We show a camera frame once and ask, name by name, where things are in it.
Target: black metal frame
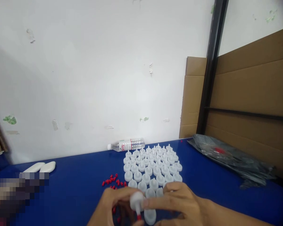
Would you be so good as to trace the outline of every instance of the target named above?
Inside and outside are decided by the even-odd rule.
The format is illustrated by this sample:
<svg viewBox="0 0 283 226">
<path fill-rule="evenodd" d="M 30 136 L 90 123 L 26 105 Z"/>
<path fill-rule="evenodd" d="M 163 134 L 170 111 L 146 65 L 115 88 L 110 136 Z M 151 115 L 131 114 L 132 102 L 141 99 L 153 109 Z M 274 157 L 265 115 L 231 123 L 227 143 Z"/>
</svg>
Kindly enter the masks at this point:
<svg viewBox="0 0 283 226">
<path fill-rule="evenodd" d="M 258 118 L 266 118 L 272 120 L 283 121 L 283 116 L 276 115 L 266 115 L 245 111 L 236 111 L 228 109 L 211 108 L 211 97 L 214 85 L 214 79 L 216 74 L 217 62 L 218 62 L 218 52 L 221 42 L 222 30 L 225 21 L 225 15 L 227 10 L 228 0 L 215 0 L 215 9 L 213 12 L 212 23 L 211 23 L 211 33 L 208 44 L 208 54 L 207 54 L 207 65 L 204 76 L 202 97 L 200 102 L 199 117 L 197 131 L 198 134 L 204 134 L 207 126 L 208 113 L 209 111 L 219 111 L 232 113 L 237 115 L 252 116 Z"/>
</svg>

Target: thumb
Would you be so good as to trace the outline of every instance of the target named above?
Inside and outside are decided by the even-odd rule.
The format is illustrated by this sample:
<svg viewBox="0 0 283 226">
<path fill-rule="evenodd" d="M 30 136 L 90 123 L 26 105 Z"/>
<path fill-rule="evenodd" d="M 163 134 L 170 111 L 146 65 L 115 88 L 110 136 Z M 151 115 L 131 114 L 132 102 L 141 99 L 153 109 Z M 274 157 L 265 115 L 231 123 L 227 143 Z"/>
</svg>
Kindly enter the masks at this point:
<svg viewBox="0 0 283 226">
<path fill-rule="evenodd" d="M 136 221 L 132 226 L 144 226 L 145 222 L 143 220 Z"/>
</svg>

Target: hand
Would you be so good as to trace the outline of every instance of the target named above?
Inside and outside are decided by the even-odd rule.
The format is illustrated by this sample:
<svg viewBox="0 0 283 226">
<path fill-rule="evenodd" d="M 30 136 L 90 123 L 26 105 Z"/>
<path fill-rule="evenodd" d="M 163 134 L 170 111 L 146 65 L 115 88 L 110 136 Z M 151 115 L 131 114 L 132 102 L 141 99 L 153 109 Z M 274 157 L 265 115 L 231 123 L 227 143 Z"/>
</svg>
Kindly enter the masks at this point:
<svg viewBox="0 0 283 226">
<path fill-rule="evenodd" d="M 105 189 L 103 195 L 91 216 L 87 226 L 107 225 L 113 226 L 112 208 L 120 202 L 124 207 L 129 202 L 130 195 L 134 192 L 140 191 L 135 188 L 124 187 L 118 190 L 111 188 Z M 133 226 L 143 226 L 143 221 L 137 221 Z"/>
<path fill-rule="evenodd" d="M 186 184 L 172 182 L 166 184 L 162 197 L 146 199 L 143 206 L 145 209 L 181 212 L 178 218 L 159 221 L 155 226 L 203 226 L 206 225 L 205 208 L 203 208 L 205 201 L 205 199 L 196 196 Z"/>
</svg>

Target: blue tabletop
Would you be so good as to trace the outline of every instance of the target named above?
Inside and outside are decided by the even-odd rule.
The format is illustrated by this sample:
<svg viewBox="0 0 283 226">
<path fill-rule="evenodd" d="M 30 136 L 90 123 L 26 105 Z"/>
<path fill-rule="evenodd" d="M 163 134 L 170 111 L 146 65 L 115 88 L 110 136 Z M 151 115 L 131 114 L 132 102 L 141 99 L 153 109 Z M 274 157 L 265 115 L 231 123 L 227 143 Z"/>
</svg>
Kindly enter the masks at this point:
<svg viewBox="0 0 283 226">
<path fill-rule="evenodd" d="M 170 144 L 176 151 L 183 166 L 180 173 L 183 182 L 196 195 L 268 223 L 283 225 L 283 187 L 268 181 L 265 187 L 241 190 L 243 180 L 239 176 L 203 156 L 186 139 L 159 144 Z M 112 150 L 45 160 L 45 163 L 56 161 L 49 185 L 11 225 L 85 226 L 102 192 L 109 187 L 102 187 L 102 182 L 115 173 L 124 181 L 124 157 L 125 152 Z M 13 177 L 15 172 L 23 172 L 33 164 L 10 165 L 0 172 L 0 178 Z M 170 217 L 167 211 L 157 212 L 157 220 Z"/>
</svg>

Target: white wall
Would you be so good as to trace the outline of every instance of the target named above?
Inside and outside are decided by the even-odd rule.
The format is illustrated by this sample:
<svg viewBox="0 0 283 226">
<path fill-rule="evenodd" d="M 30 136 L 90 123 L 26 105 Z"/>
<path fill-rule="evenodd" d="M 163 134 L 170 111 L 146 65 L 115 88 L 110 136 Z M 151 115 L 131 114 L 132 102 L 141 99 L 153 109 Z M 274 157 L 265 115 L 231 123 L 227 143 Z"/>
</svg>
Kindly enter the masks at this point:
<svg viewBox="0 0 283 226">
<path fill-rule="evenodd" d="M 0 0 L 0 126 L 13 162 L 177 139 L 186 58 L 206 57 L 213 3 Z"/>
<path fill-rule="evenodd" d="M 229 0 L 219 55 L 282 29 L 283 0 Z"/>
</svg>

